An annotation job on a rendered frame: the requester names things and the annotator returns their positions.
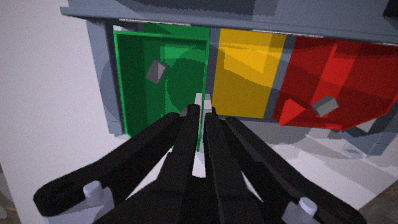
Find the green bin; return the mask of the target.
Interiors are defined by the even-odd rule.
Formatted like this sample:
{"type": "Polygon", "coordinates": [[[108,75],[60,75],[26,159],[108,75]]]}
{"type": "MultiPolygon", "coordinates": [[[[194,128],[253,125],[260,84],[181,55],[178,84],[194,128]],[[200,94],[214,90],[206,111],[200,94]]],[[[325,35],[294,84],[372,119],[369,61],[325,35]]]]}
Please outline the green bin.
{"type": "Polygon", "coordinates": [[[180,113],[202,93],[199,152],[210,38],[116,30],[113,34],[125,133],[131,138],[167,113],[180,113]],[[168,66],[158,84],[145,78],[153,60],[168,66]]]}

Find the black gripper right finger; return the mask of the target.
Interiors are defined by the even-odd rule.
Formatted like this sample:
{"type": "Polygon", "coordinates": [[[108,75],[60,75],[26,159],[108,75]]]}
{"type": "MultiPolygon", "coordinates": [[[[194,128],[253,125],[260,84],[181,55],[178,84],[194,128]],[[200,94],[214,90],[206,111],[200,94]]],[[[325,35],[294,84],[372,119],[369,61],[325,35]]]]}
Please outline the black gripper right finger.
{"type": "Polygon", "coordinates": [[[205,94],[203,118],[205,174],[214,179],[219,224],[265,224],[243,174],[287,224],[367,224],[355,208],[305,178],[239,119],[219,119],[210,94],[205,94]]]}

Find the dark grey shelf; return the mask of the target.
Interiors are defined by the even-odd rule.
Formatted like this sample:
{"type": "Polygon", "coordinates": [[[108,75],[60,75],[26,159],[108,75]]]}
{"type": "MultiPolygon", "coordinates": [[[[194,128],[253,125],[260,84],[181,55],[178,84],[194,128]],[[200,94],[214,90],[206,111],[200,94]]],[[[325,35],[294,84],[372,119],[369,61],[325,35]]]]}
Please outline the dark grey shelf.
{"type": "MultiPolygon", "coordinates": [[[[273,113],[297,36],[398,47],[398,18],[383,16],[389,1],[68,0],[60,11],[86,20],[109,133],[128,140],[113,25],[210,37],[205,94],[219,119],[278,123],[273,113]]],[[[347,140],[342,151],[350,158],[381,156],[398,133],[398,98],[368,133],[356,126],[332,131],[347,140]]]]}

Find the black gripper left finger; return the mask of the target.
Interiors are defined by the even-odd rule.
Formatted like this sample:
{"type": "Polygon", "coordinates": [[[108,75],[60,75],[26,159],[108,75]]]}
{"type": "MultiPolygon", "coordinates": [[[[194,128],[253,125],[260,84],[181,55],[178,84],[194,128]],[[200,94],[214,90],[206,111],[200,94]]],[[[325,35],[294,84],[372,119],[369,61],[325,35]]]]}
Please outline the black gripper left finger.
{"type": "Polygon", "coordinates": [[[135,224],[180,224],[200,133],[202,93],[98,161],[48,182],[33,201],[45,224],[92,224],[125,201],[168,152],[135,224]]]}

